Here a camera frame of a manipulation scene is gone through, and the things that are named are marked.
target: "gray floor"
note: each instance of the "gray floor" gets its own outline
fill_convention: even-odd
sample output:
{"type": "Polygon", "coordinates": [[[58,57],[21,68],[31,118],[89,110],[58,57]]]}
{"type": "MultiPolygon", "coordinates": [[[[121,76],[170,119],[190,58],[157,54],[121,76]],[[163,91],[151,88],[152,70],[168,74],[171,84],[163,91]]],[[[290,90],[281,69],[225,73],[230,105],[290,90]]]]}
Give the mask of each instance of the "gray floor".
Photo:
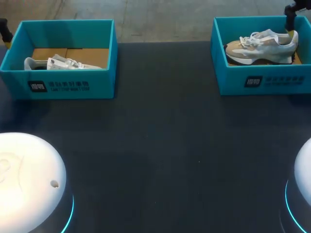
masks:
{"type": "MultiPolygon", "coordinates": [[[[291,0],[0,0],[0,17],[114,19],[119,42],[209,40],[214,17],[281,15],[291,0]]],[[[300,13],[311,19],[311,12],[300,13]]]]}

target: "dark table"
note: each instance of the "dark table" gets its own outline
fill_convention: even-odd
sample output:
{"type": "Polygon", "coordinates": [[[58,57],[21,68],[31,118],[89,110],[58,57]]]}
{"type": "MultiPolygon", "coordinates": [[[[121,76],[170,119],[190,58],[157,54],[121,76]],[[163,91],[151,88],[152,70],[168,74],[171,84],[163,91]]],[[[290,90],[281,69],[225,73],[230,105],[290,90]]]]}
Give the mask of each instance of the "dark table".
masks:
{"type": "Polygon", "coordinates": [[[119,44],[113,100],[13,102],[0,84],[1,132],[63,157],[77,233],[280,232],[311,99],[221,97],[209,46],[119,44]]]}

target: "white sneaker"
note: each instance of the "white sneaker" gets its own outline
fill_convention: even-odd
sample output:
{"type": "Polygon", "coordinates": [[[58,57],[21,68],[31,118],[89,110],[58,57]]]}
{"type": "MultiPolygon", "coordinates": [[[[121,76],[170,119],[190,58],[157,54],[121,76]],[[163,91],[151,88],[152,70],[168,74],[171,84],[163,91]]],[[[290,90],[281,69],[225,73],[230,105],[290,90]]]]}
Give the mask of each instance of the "white sneaker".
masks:
{"type": "Polygon", "coordinates": [[[64,58],[55,54],[53,58],[47,61],[34,60],[27,57],[24,61],[25,70],[59,70],[59,69],[102,69],[100,67],[85,65],[81,62],[76,62],[70,58],[64,58]]]}
{"type": "Polygon", "coordinates": [[[34,60],[31,57],[27,57],[24,61],[25,70],[37,70],[37,69],[47,69],[48,61],[34,60]]]}
{"type": "Polygon", "coordinates": [[[82,64],[70,58],[64,58],[55,54],[53,58],[48,59],[47,70],[56,69],[102,69],[100,67],[82,64]]]}
{"type": "Polygon", "coordinates": [[[271,30],[252,33],[250,37],[240,37],[225,46],[226,55],[232,60],[251,65],[258,59],[266,59],[279,64],[291,64],[298,46],[298,33],[277,34],[271,30]]]}

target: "glowing blue light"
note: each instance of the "glowing blue light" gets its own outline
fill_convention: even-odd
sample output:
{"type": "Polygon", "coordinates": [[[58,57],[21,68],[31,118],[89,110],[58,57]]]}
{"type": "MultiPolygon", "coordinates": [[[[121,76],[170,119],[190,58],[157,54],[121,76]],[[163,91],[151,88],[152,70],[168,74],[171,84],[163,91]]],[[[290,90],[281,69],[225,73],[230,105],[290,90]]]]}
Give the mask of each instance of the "glowing blue light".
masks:
{"type": "Polygon", "coordinates": [[[70,214],[70,217],[69,217],[69,219],[68,219],[68,222],[67,222],[66,226],[64,227],[64,229],[62,230],[61,233],[64,233],[65,230],[67,229],[67,227],[69,226],[69,223],[70,223],[70,221],[71,221],[72,214],[73,214],[73,207],[74,207],[74,198],[73,198],[73,196],[72,196],[72,209],[71,209],[71,214],[70,214]]]}
{"type": "Polygon", "coordinates": [[[294,220],[294,222],[296,223],[296,225],[302,230],[303,233],[307,233],[299,224],[298,222],[296,221],[296,219],[294,218],[289,206],[288,206],[288,203],[287,203],[287,183],[286,183],[286,186],[285,186],[285,201],[286,201],[286,206],[287,206],[287,209],[288,209],[288,212],[290,212],[290,215],[292,216],[292,219],[294,220]]]}

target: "teal box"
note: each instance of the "teal box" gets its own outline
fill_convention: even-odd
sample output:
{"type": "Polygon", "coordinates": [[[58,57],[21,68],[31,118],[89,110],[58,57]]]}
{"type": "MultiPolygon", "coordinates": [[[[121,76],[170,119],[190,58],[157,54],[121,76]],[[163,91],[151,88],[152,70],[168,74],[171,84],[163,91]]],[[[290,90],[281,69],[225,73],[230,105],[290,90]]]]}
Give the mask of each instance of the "teal box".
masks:
{"type": "Polygon", "coordinates": [[[298,57],[302,65],[229,66],[224,45],[271,29],[286,33],[286,17],[216,17],[211,36],[211,55],[221,95],[268,95],[311,93],[311,25],[296,17],[299,34],[298,57]]]}
{"type": "Polygon", "coordinates": [[[0,67],[18,100],[111,99],[114,97],[118,44],[113,20],[23,21],[0,67]],[[109,49],[106,69],[24,70],[35,48],[109,49]]]}

